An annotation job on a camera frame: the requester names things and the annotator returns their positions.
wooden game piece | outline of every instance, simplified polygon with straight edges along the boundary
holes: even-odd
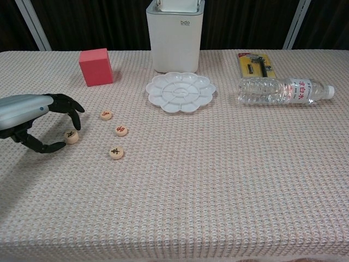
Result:
[[[126,126],[117,126],[115,128],[115,133],[117,136],[125,136],[127,135],[128,128]]]
[[[103,120],[109,120],[112,117],[112,112],[108,111],[108,110],[104,110],[102,111],[102,113],[100,113],[100,118],[102,118]]]
[[[75,129],[70,129],[64,133],[64,139],[68,145],[72,145],[79,140],[79,134]]]
[[[124,156],[124,150],[120,146],[114,146],[109,150],[109,156],[112,159],[118,160]]]

red cube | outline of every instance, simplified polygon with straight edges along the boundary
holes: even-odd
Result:
[[[79,65],[87,86],[113,83],[107,48],[82,51]]]

dark curtain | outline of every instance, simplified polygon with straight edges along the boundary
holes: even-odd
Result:
[[[53,50],[150,50],[151,0],[32,0]],[[298,0],[206,0],[201,49],[281,49]]]
[[[14,0],[0,1],[0,52],[38,50]]]
[[[349,0],[313,0],[293,49],[349,49]]]

table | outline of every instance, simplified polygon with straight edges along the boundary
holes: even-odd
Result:
[[[315,106],[243,106],[237,53],[278,78],[335,86]],[[0,97],[64,93],[86,110],[80,140],[39,154],[0,141],[0,258],[34,261],[349,260],[349,51],[201,51],[217,87],[191,114],[151,104],[150,51],[109,51],[114,83],[87,87],[79,52],[0,53]],[[109,121],[99,119],[109,109]],[[115,136],[116,125],[129,128]],[[30,133],[63,139],[67,115]],[[121,160],[108,150],[120,145]]]

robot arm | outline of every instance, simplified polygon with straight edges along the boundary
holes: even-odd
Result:
[[[65,142],[44,145],[28,134],[35,119],[49,111],[68,114],[77,130],[81,129],[76,111],[84,112],[82,106],[65,94],[21,94],[0,99],[0,138],[11,137],[39,153],[52,153],[65,146]]]

